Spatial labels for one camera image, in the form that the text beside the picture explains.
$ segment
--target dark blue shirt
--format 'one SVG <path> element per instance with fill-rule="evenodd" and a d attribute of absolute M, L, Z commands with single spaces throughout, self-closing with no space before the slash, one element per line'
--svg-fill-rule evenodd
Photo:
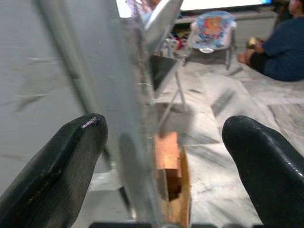
<path fill-rule="evenodd" d="M 264 74 L 280 81 L 304 79 L 304 17 L 282 22 L 263 44 Z"/>

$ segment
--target person sitting on floor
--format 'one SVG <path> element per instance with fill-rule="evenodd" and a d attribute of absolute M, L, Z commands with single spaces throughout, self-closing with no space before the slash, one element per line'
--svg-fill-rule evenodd
<path fill-rule="evenodd" d="M 238 55 L 256 71 L 279 81 L 304 79 L 304 0 L 290 0 L 293 19 L 282 22 L 266 41 Z"/>

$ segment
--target television screen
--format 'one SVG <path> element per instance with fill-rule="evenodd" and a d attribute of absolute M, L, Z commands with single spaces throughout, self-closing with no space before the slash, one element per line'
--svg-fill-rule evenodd
<path fill-rule="evenodd" d="M 184 0 L 181 10 L 207 10 L 227 7 L 271 4 L 272 0 Z"/>

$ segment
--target white tile floor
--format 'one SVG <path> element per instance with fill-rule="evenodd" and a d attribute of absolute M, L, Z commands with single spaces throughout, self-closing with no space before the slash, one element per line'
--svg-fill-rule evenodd
<path fill-rule="evenodd" d="M 183 112 L 178 99 L 163 130 L 177 131 L 179 144 L 187 145 L 191 222 L 218 227 L 261 224 L 222 143 L 221 129 L 228 117 L 246 115 L 282 133 L 304 154 L 304 81 L 272 80 L 239 64 L 235 54 L 227 71 L 223 53 L 208 56 L 198 51 L 180 76 L 189 111 Z M 160 112 L 175 89 L 172 80 L 157 102 Z"/>

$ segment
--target gray wall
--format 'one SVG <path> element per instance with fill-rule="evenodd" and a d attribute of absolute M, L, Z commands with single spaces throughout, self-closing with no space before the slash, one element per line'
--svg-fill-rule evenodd
<path fill-rule="evenodd" d="M 0 195 L 64 123 L 82 114 L 55 57 L 30 0 L 1 0 Z"/>

